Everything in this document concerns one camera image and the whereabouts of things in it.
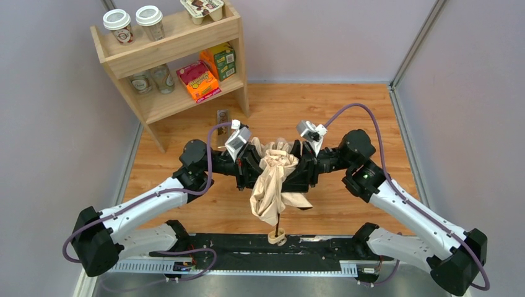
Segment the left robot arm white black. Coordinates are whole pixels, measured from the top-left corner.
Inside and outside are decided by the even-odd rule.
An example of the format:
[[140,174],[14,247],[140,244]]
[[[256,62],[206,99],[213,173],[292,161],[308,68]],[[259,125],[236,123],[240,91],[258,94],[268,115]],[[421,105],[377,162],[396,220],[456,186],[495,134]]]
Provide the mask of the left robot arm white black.
[[251,189],[263,172],[260,162],[267,149],[257,138],[229,140],[225,150],[214,150],[202,140],[190,140],[179,157],[181,167],[147,192],[103,210],[80,211],[63,256],[79,263],[90,277],[112,269],[122,259],[145,252],[168,251],[182,237],[169,223],[139,230],[143,223],[203,196],[214,174],[233,176],[239,189]]

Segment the beige umbrella with black shaft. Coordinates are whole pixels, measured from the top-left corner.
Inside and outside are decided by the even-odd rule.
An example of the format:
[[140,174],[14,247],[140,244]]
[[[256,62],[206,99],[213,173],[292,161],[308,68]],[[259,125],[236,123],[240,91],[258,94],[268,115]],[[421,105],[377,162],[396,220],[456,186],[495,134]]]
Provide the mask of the beige umbrella with black shaft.
[[268,233],[268,242],[283,246],[287,237],[285,230],[279,227],[278,223],[286,206],[305,210],[313,207],[306,198],[305,191],[291,192],[283,189],[284,181],[296,169],[299,159],[292,155],[291,143],[283,138],[262,144],[259,138],[254,137],[251,144],[261,157],[259,167],[262,169],[249,199],[251,212],[275,228]]

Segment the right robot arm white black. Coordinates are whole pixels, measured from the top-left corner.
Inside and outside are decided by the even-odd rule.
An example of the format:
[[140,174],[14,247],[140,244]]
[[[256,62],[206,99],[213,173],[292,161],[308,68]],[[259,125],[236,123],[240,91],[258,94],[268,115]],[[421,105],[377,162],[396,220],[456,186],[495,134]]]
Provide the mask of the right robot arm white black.
[[355,197],[390,214],[414,232],[414,237],[397,235],[374,223],[364,224],[356,233],[372,253],[401,260],[429,273],[448,293],[462,296],[475,287],[475,278],[485,277],[488,238],[477,228],[465,230],[439,216],[408,194],[372,160],[381,147],[368,134],[352,130],[335,148],[321,148],[324,126],[303,127],[304,138],[299,166],[287,178],[286,189],[305,190],[317,183],[321,174],[344,170],[345,188]]

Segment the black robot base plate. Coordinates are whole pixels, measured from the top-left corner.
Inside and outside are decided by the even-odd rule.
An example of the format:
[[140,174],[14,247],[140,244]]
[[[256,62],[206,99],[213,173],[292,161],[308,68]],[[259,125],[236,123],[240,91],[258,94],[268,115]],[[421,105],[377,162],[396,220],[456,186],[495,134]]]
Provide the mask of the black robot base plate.
[[351,237],[318,241],[313,238],[313,235],[289,235],[283,246],[277,246],[269,244],[267,236],[261,234],[196,233],[170,250],[211,248],[217,253],[215,270],[330,272],[339,270],[342,260],[373,264],[380,260]]

